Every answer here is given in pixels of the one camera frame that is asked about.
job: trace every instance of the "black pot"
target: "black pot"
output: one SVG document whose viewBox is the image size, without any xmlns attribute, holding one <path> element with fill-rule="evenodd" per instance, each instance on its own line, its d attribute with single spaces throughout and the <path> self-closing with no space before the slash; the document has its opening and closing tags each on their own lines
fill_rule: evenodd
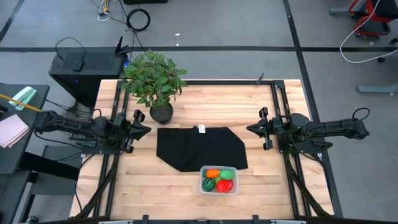
<svg viewBox="0 0 398 224">
<path fill-rule="evenodd" d="M 149 114 L 159 124 L 169 124 L 173 116 L 173 107 L 168 104 L 165 108 L 154 108 L 151 106 Z"/>
</svg>

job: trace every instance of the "pink cloth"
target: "pink cloth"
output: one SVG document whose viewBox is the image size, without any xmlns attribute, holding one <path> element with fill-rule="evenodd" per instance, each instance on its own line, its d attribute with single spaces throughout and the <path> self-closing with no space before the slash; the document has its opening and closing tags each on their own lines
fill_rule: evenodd
<svg viewBox="0 0 398 224">
<path fill-rule="evenodd" d="M 14 114 L 0 121 L 0 145 L 3 148 L 12 147 L 28 133 L 29 127 Z"/>
</svg>

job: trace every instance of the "gray floor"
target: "gray floor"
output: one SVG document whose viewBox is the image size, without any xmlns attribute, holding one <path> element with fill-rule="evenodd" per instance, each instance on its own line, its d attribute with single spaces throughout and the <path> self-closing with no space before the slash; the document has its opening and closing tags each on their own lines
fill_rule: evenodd
<svg viewBox="0 0 398 224">
<path fill-rule="evenodd" d="M 6 23 L 16 0 L 0 2 L 0 28 Z M 339 47 L 352 31 L 348 16 L 330 16 L 330 7 L 348 6 L 345 0 L 289 0 L 302 47 Z M 167 4 L 143 4 L 152 17 L 148 30 L 139 33 L 142 44 L 157 46 L 293 46 L 283 2 L 279 0 L 169 0 Z M 117 2 L 111 2 L 111 14 L 122 19 Z M 123 24 L 99 22 L 90 0 L 25 0 L 0 47 L 53 47 L 66 36 L 77 38 L 84 46 L 110 47 L 120 35 L 132 41 Z M 137 16 L 135 22 L 142 23 Z M 370 43 L 368 39 L 350 39 L 347 47 L 383 47 L 392 34 Z M 77 46 L 73 41 L 61 44 Z M 264 78 L 301 79 L 295 52 L 164 52 L 180 67 L 189 71 L 187 78 Z M 331 139 L 331 165 L 347 218 L 398 221 L 398 96 L 360 95 L 358 85 L 385 85 L 398 82 L 398 58 L 383 64 L 375 61 L 350 64 L 340 53 L 304 52 L 308 75 L 321 120 L 348 118 L 359 107 L 372 110 L 365 121 L 371 133 L 363 141 Z M 50 86 L 49 99 L 72 105 L 73 98 L 48 75 L 55 55 L 49 53 L 0 53 L 0 82 L 40 83 Z M 361 60 L 374 53 L 349 53 L 351 60 Z M 58 108 L 45 104 L 45 109 Z M 66 141 L 62 133 L 48 138 Z M 46 144 L 32 137 L 28 150 L 41 154 Z M 42 221 L 67 218 L 72 196 L 38 197 L 32 214 Z"/>
</svg>

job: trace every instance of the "wooden tabletop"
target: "wooden tabletop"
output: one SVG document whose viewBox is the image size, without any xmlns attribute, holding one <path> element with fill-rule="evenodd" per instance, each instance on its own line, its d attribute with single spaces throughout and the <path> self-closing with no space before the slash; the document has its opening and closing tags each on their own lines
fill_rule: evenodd
<svg viewBox="0 0 398 224">
<path fill-rule="evenodd" d="M 301 81 L 284 81 L 291 113 L 308 116 Z M 116 83 L 117 80 L 103 80 L 99 88 L 96 108 L 108 118 Z M 142 219 L 143 215 L 163 220 L 251 219 L 256 214 L 261 219 L 293 218 L 283 157 L 276 141 L 274 149 L 265 151 L 264 138 L 246 130 L 246 126 L 259 121 L 258 111 L 262 107 L 268 107 L 269 119 L 275 116 L 269 85 L 186 86 L 176 102 L 172 102 L 174 115 L 166 126 L 153 121 L 149 108 L 137 105 L 136 101 L 137 98 L 130 98 L 127 119 L 133 120 L 134 110 L 140 109 L 146 115 L 143 125 L 150 126 L 152 131 L 134 141 L 132 154 L 120 157 L 111 219 Z M 249 168 L 238 172 L 237 195 L 203 195 L 199 191 L 199 172 L 179 172 L 156 156 L 157 128 L 191 128 L 198 124 L 207 128 L 229 127 L 245 143 Z M 94 156 L 80 171 L 77 194 L 83 206 L 98 186 L 102 157 Z M 303 156 L 301 160 L 309 191 L 327 212 L 333 213 L 321 165 Z M 303 214 L 301 196 L 297 188 L 296 191 Z M 100 214 L 104 213 L 105 201 Z M 75 199 L 70 215 L 78 212 Z"/>
</svg>

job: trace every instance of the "clear plastic container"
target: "clear plastic container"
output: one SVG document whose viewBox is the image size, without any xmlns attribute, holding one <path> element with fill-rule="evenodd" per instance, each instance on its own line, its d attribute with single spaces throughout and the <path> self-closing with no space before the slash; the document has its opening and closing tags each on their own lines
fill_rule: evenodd
<svg viewBox="0 0 398 224">
<path fill-rule="evenodd" d="M 206 177 L 203 176 L 203 171 L 204 170 L 210 170 L 210 169 L 216 169 L 216 170 L 220 170 L 220 171 L 222 171 L 222 170 L 230 170 L 230 171 L 232 171 L 234 173 L 234 178 L 233 178 L 234 186 L 233 186 L 233 188 L 227 193 L 219 193 L 219 192 L 217 192 L 216 189 L 214 189 L 211 192 L 207 192 L 207 191 L 203 190 L 202 183 L 203 183 L 204 179 L 206 178 Z M 203 194 L 210 194 L 210 195 L 236 195 L 238 193 L 238 188 L 239 188 L 239 186 L 238 186 L 239 185 L 239 182 L 238 182 L 238 170 L 235 167 L 203 166 L 203 167 L 200 168 L 199 175 L 200 175 L 199 189 L 200 189 L 200 192 L 203 193 Z"/>
</svg>

